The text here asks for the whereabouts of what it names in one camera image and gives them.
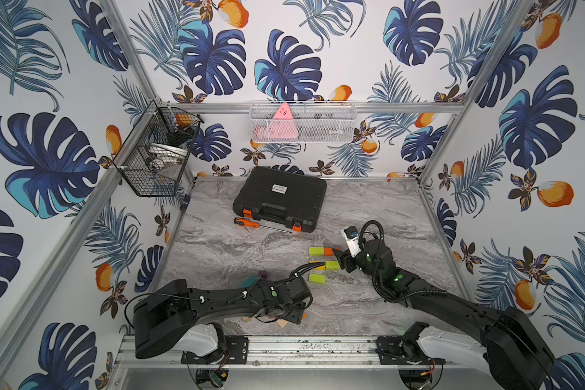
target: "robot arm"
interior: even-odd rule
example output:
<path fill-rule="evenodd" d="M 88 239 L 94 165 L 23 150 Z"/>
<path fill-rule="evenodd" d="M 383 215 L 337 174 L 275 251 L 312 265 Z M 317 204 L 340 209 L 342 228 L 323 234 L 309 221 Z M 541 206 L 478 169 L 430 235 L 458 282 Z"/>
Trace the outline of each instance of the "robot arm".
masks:
<path fill-rule="evenodd" d="M 188 288 L 185 279 L 174 280 L 134 308 L 136 357 L 147 359 L 160 355 L 187 339 L 212 340 L 211 352 L 216 349 L 217 338 L 219 341 L 223 338 L 222 334 L 214 333 L 211 325 L 196 326 L 227 317 L 265 315 L 299 324 L 309 306 L 304 300 L 312 299 L 306 281 L 300 276 L 322 265 L 325 262 L 306 264 L 295 269 L 287 279 L 257 278 L 249 288 L 232 290 L 199 290 Z M 198 349 L 202 350 L 198 356 L 208 350 Z"/>
<path fill-rule="evenodd" d="M 379 238 L 363 239 L 369 225 L 377 225 Z M 406 361 L 451 359 L 491 374 L 507 390 L 540 388 L 554 355 L 521 310 L 497 310 L 469 302 L 397 267 L 392 251 L 383 243 L 379 222 L 367 222 L 359 233 L 349 227 L 343 235 L 348 245 L 351 238 L 357 238 L 359 251 L 334 251 L 341 269 L 361 270 L 373 279 L 375 291 L 384 300 L 425 311 L 467 335 L 443 333 L 416 323 L 398 343 L 392 343 L 388 356 Z"/>

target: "white wire basket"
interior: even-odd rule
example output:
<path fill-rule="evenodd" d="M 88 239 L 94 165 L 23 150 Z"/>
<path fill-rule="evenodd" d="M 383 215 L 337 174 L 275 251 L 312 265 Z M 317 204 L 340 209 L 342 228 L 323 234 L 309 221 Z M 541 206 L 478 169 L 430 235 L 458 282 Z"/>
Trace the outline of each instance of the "white wire basket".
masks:
<path fill-rule="evenodd" d="M 253 140 L 260 144 L 351 142 L 358 113 L 351 102 L 286 102 L 292 119 L 273 119 L 284 102 L 251 102 Z"/>

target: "marble tabletop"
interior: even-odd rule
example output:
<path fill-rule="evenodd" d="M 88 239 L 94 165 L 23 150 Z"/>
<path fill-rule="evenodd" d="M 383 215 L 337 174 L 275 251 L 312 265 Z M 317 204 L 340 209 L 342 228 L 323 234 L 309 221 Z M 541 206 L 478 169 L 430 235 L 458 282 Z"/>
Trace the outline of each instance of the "marble tabletop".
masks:
<path fill-rule="evenodd" d="M 288 277 L 310 260 L 310 246 L 346 248 L 341 230 L 361 228 L 378 220 L 397 266 L 417 273 L 431 284 L 460 294 L 431 227 L 414 180 L 328 180 L 316 229 L 287 234 L 265 228 L 245 228 L 232 221 L 232 203 L 244 182 L 197 181 L 187 213 L 161 277 L 160 286 L 187 279 L 189 287 L 239 288 L 266 270 L 270 280 Z M 276 228 L 283 225 L 261 221 Z M 313 256 L 313 260 L 335 260 Z M 415 321 L 442 330 L 452 326 L 419 310 L 385 303 L 369 277 L 359 271 L 313 271 L 327 277 L 325 285 L 309 283 L 314 302 L 301 325 L 265 324 L 241 318 L 225 322 L 226 332 L 252 335 L 388 335 L 400 334 Z"/>

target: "label on tool case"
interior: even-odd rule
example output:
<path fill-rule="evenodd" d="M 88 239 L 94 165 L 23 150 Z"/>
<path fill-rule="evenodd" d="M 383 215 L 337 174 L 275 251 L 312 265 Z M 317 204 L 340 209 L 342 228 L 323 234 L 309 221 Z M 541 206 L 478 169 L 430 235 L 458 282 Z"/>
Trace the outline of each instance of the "label on tool case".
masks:
<path fill-rule="evenodd" d="M 286 190 L 288 190 L 288 187 L 284 187 L 283 185 L 279 184 L 273 184 L 273 192 L 286 193 Z"/>

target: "pink triangle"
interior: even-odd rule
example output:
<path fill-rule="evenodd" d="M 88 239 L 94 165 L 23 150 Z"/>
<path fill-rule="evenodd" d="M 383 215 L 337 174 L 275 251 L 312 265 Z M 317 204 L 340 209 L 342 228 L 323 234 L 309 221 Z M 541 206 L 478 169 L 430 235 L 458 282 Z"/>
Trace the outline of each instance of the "pink triangle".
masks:
<path fill-rule="evenodd" d="M 288 103 L 282 103 L 278 111 L 273 116 L 273 119 L 284 121 L 269 121 L 269 138 L 299 138 L 299 131 L 294 121 L 287 121 L 292 118 L 293 114 Z"/>

